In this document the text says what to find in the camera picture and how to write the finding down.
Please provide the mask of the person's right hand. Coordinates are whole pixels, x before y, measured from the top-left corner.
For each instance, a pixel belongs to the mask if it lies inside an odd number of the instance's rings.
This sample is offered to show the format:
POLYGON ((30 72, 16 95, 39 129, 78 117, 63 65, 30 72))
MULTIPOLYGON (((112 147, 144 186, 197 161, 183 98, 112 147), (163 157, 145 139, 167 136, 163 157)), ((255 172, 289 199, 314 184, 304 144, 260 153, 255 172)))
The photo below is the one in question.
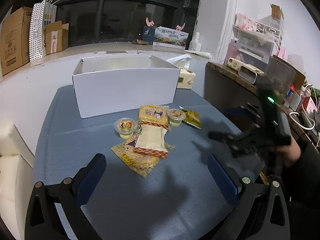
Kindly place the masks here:
POLYGON ((285 166, 291 166, 301 156, 301 149, 293 136, 291 136, 291 144, 277 147, 277 152, 282 154, 285 166))

